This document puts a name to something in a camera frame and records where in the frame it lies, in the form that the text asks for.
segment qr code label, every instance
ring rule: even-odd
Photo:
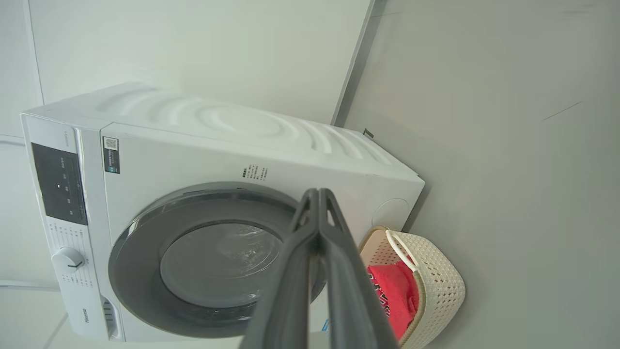
[[[118,150],[118,139],[104,137],[104,149]]]

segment control panel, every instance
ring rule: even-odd
[[[29,122],[29,127],[39,122],[53,125],[49,128],[56,131],[39,132],[44,136],[40,140],[31,139],[30,146],[45,208],[45,233],[51,262],[64,306],[74,332],[96,340],[108,340],[110,329],[115,325],[115,314],[109,302],[105,306],[107,300],[99,293],[80,162],[75,153],[77,147],[70,147],[75,144],[74,130],[68,125],[39,119]],[[53,147],[37,143],[39,141]]]
[[[78,155],[32,144],[45,214],[68,222],[87,224]]]
[[[58,222],[51,217],[48,217],[47,221],[47,229],[51,237],[50,244],[53,244],[51,262],[58,273],[58,281],[93,288],[95,271],[91,265],[92,258],[87,228],[69,222]]]

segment black display panel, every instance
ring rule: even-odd
[[[45,214],[87,225],[78,155],[32,143]]]

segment basket handle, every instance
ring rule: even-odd
[[[398,257],[400,257],[401,260],[405,262],[405,264],[409,267],[409,269],[411,269],[411,271],[413,271],[414,273],[418,272],[418,268],[414,265],[414,263],[417,265],[418,262],[415,260],[414,255],[409,250],[409,247],[407,247],[407,245],[402,241],[401,237],[398,235],[393,235],[392,230],[389,230],[389,229],[386,229],[386,237],[387,237],[389,244],[392,246],[392,248],[394,249],[394,252],[396,252]],[[407,254],[414,261],[413,263],[411,263],[409,258],[407,258],[407,256],[403,254],[400,248],[398,248],[394,239],[398,240],[400,245],[405,249],[405,251],[407,251]]]

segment washing machine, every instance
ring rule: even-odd
[[[128,83],[22,113],[73,330],[234,348],[298,200],[331,189],[357,243],[399,230],[424,182],[358,132]],[[311,263],[309,329],[326,330]]]

